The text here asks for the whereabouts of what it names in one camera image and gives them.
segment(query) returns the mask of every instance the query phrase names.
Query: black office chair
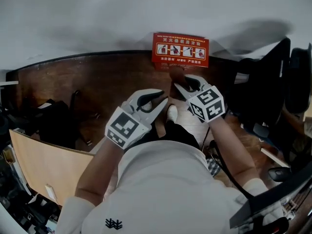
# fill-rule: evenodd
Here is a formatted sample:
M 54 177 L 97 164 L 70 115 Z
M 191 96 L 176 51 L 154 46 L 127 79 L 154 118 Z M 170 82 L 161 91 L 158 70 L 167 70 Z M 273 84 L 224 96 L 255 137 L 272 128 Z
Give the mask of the black office chair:
M 243 59 L 238 72 L 248 81 L 234 84 L 225 95 L 243 128 L 280 150 L 287 162 L 295 152 L 296 130 L 281 116 L 283 106 L 291 113 L 304 112 L 311 96 L 311 44 L 295 48 L 290 57 L 290 40 L 285 38 L 261 60 Z
M 37 195 L 34 202 L 24 205 L 24 210 L 32 216 L 32 224 L 35 226 L 46 225 L 51 215 L 59 215 L 60 209 L 58 205 L 50 200 L 47 200 L 41 195 Z
M 90 118 L 98 118 L 100 114 L 93 113 L 82 119 L 76 118 L 74 105 L 79 94 L 80 91 L 72 94 L 70 107 L 63 101 L 55 102 L 49 99 L 46 101 L 49 105 L 44 108 L 31 107 L 27 101 L 24 101 L 22 111 L 3 111 L 4 118 L 9 121 L 6 126 L 7 132 L 9 128 L 23 129 L 28 136 L 38 132 L 42 141 L 71 149 L 75 149 L 78 138 L 81 138 L 86 145 L 91 145 L 92 141 L 85 139 L 79 131 L 79 124 Z

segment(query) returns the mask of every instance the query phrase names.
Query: white sleeve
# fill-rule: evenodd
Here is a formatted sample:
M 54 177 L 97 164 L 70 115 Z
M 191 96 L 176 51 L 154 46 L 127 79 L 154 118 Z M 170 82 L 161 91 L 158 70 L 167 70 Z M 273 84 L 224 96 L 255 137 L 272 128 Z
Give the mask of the white sleeve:
M 95 206 L 85 199 L 70 197 L 62 208 L 55 233 L 80 234 L 84 219 L 94 208 Z
M 268 190 L 266 185 L 259 178 L 253 178 L 253 179 L 249 180 L 243 186 L 243 189 L 245 189 L 247 192 L 249 192 L 253 196 L 259 195 L 259 194 L 266 192 Z M 269 223 L 272 223 L 275 220 L 284 216 L 280 202 L 277 202 L 273 206 L 271 206 L 270 209 L 268 209 L 268 212 L 270 212 L 270 213 L 268 213 L 264 216 L 263 225 L 267 225 Z

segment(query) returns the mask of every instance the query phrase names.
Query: wooden desk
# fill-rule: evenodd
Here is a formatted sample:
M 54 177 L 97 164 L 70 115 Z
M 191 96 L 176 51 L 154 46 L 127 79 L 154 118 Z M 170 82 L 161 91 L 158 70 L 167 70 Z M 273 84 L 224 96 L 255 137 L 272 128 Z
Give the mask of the wooden desk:
M 56 203 L 63 205 L 66 198 L 74 195 L 77 182 L 94 155 L 34 140 L 17 131 L 10 130 L 10 135 L 29 186 L 53 200 L 45 188 L 50 185 Z

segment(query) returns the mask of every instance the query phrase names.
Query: light wood board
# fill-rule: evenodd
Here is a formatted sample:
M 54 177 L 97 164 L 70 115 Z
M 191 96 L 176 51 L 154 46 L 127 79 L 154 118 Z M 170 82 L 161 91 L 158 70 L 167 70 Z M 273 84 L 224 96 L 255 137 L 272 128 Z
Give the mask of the light wood board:
M 49 197 L 45 185 L 50 185 L 56 195 L 56 203 L 63 205 L 73 196 L 77 182 L 93 155 L 54 146 L 34 140 L 10 130 L 13 148 L 29 186 Z

